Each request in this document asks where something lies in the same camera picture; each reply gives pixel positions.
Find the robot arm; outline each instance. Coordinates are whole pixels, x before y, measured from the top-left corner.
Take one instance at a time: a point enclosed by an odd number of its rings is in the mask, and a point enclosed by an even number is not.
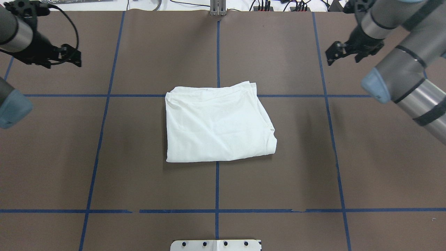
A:
[[[77,45],[68,44],[60,48],[37,31],[37,16],[47,16],[55,5],[39,1],[16,0],[0,6],[0,51],[26,63],[51,68],[65,62],[81,67],[79,38],[75,25]],[[18,90],[0,78],[0,128],[6,129],[24,118],[33,109],[32,103]]]
[[[445,0],[357,0],[358,26],[349,40],[326,51],[328,64],[350,54],[359,62],[375,55],[391,31],[402,25],[410,34],[362,80],[361,86],[381,103],[392,100],[446,145],[446,94],[425,79],[423,71],[446,56]]]

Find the folded towel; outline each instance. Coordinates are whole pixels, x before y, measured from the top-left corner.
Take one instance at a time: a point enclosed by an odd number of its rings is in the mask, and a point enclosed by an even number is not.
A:
[[[167,162],[244,159],[276,152],[256,83],[175,87],[166,93]]]

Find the white cloth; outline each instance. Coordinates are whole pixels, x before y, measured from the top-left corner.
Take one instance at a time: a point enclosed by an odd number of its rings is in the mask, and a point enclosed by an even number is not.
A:
[[[256,83],[175,87],[166,93],[167,162],[244,159],[276,152]]]

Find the white bracket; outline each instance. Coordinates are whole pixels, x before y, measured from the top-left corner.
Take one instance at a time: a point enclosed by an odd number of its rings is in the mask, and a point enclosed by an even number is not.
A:
[[[262,251],[260,240],[174,241],[170,251]]]
[[[211,0],[211,16],[226,15],[226,0]]]

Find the blue joint cap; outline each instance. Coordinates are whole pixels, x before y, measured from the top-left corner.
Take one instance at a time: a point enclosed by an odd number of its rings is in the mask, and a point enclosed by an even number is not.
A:
[[[33,109],[33,104],[19,90],[14,89],[0,106],[0,128],[15,125]]]
[[[420,3],[424,0],[398,0],[398,1],[403,2],[403,3]]]
[[[372,97],[384,104],[390,101],[390,93],[380,72],[373,68],[361,81],[361,86]]]

